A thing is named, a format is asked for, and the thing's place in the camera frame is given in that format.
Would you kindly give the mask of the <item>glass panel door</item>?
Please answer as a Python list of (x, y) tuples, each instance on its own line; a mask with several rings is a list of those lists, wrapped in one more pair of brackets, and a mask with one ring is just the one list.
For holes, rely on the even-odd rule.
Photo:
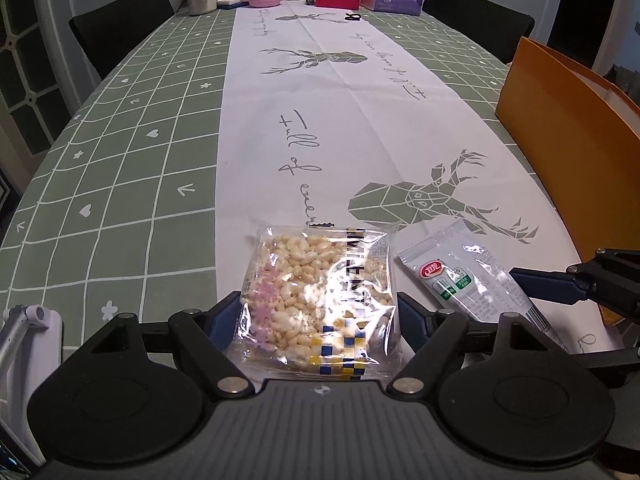
[(1, 170), (20, 194), (67, 125), (37, 0), (1, 0)]

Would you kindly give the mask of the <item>white deer table runner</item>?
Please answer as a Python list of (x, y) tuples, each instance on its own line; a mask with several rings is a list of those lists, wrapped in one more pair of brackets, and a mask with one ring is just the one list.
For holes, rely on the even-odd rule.
[(264, 226), (392, 226), (396, 250), (464, 219), (506, 268), (579, 259), (498, 122), (506, 66), (428, 16), (288, 0), (233, 19), (215, 191), (219, 295)]

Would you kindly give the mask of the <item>black chair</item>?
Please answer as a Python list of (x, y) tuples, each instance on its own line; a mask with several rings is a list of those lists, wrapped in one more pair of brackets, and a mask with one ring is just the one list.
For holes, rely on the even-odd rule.
[(535, 28), (530, 15), (490, 0), (424, 0), (422, 10), (504, 64), (512, 62), (521, 38), (528, 38)]
[(85, 56), (104, 79), (173, 16), (169, 0), (115, 0), (74, 16), (68, 24)]

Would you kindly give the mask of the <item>white silver sachet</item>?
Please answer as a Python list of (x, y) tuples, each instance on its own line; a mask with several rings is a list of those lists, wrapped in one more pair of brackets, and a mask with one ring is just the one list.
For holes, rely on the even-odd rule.
[(463, 221), (403, 250), (398, 258), (443, 307), (482, 323), (514, 312), (562, 346), (548, 320)]

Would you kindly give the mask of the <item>black chair left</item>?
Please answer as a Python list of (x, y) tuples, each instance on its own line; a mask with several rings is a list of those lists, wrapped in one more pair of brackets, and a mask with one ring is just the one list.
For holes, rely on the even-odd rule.
[(104, 79), (173, 16), (169, 0), (115, 0), (74, 16), (68, 24), (85, 56)]

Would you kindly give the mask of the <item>white phone stand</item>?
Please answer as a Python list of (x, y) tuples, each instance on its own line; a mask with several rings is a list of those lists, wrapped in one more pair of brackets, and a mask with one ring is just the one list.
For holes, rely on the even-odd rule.
[(27, 405), (35, 390), (61, 365), (63, 322), (55, 310), (40, 304), (3, 313), (1, 326), (1, 434), (25, 469), (44, 457), (27, 421)]

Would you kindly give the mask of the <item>puffed rice snack bag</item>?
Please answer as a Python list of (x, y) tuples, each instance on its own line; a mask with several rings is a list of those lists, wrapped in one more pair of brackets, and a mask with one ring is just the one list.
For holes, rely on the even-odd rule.
[(270, 226), (257, 237), (227, 354), (258, 382), (384, 380), (400, 367), (390, 233)]

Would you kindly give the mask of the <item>orange cardboard box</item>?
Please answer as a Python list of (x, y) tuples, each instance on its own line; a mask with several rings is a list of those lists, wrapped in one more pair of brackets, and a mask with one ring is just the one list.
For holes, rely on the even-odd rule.
[(580, 260), (639, 251), (639, 107), (585, 66), (521, 39), (496, 115), (548, 192)]

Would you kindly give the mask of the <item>green grid tablecloth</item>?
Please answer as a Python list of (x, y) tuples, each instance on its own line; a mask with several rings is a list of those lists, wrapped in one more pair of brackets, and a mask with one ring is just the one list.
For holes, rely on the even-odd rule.
[(73, 352), (119, 312), (208, 309), (235, 11), (172, 18), (108, 76), (40, 165), (1, 248), (1, 303), (42, 304)]

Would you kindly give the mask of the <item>black chair far right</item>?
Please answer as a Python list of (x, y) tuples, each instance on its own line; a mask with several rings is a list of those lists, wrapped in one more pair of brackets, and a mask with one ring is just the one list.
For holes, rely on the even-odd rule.
[(528, 38), (535, 28), (530, 15), (490, 0), (424, 0), (422, 10), (504, 64), (512, 62), (521, 38)]

